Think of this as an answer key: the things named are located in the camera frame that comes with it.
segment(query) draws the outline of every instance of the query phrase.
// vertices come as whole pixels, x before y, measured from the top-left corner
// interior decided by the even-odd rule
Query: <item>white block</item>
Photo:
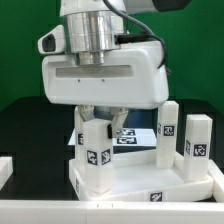
[[[78,112],[78,107],[74,111],[75,116],[75,160],[76,168],[80,172],[80,175],[85,179],[85,150],[83,145],[83,120]]]
[[[75,108],[75,111],[74,111],[74,116],[75,116],[75,131],[77,133],[83,133],[83,120],[78,112],[78,107]]]
[[[184,148],[186,182],[207,179],[212,119],[206,115],[188,115]]]
[[[158,110],[157,167],[172,168],[176,152],[179,105],[167,101]]]
[[[111,121],[93,119],[83,124],[84,147],[95,151],[110,148],[111,139],[108,139],[108,125]]]
[[[112,139],[108,138],[111,121],[94,119],[83,125],[86,152],[86,188],[92,194],[111,190],[113,175]]]
[[[12,175],[12,158],[1,157],[0,158],[0,190],[5,185],[9,177]]]

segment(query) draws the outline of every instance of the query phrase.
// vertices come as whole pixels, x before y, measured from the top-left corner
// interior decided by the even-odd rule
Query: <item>black table surface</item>
[[[223,169],[224,116],[203,101],[176,101],[180,106],[177,151],[184,151],[187,114],[207,114],[213,119],[210,157]],[[74,147],[68,146],[73,115],[74,106],[50,104],[44,97],[21,98],[0,112],[0,156],[12,157],[14,169],[0,199],[77,199],[68,177],[68,162],[75,156]],[[156,133],[157,110],[130,111],[125,127],[153,128]],[[115,148],[116,153],[124,151],[129,148]]]

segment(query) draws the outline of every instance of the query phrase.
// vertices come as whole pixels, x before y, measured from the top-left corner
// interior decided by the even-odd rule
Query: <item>white base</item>
[[[177,154],[175,166],[182,160]],[[215,180],[213,196],[224,202],[224,176],[213,161],[209,173]],[[0,201],[0,217],[1,224],[223,224],[224,204],[8,200]]]
[[[164,202],[191,202],[210,198],[213,179],[208,175],[205,181],[185,183],[182,168],[183,157],[179,154],[176,154],[172,169],[156,167],[156,150],[114,155],[115,183],[111,191],[105,194],[87,190],[86,183],[76,169],[75,160],[70,161],[69,175],[82,201],[152,201],[152,194],[157,193],[162,193]]]
[[[3,188],[9,177],[12,175],[12,158],[1,157],[0,158],[0,190]]]

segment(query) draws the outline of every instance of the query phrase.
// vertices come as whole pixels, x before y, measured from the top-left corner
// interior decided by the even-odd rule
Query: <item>green wall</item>
[[[43,95],[36,43],[59,24],[59,9],[59,0],[0,0],[0,110]],[[206,100],[224,114],[223,12],[223,0],[193,0],[184,11],[135,17],[167,42],[170,96]]]

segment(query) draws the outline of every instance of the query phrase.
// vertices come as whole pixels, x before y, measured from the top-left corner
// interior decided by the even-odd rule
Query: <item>black cable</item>
[[[133,43],[133,42],[144,42],[148,41],[149,39],[154,39],[160,41],[162,48],[166,49],[165,42],[152,34],[118,34],[115,36],[115,43],[116,44],[127,44],[127,43]],[[160,67],[165,63],[165,58],[167,55],[163,57],[163,60],[161,62]]]
[[[166,61],[166,57],[167,57],[167,49],[166,49],[166,45],[163,39],[161,39],[160,37],[156,36],[153,31],[144,23],[138,21],[137,19],[127,15],[126,13],[116,9],[113,5],[110,4],[110,2],[108,0],[103,0],[104,4],[108,7],[108,9],[110,9],[113,13],[115,13],[116,15],[122,17],[123,19],[126,19],[132,23],[134,23],[135,25],[141,27],[145,33],[148,35],[149,38],[154,39],[154,40],[158,40],[163,48],[163,59],[159,65],[158,68],[161,68],[165,61]]]

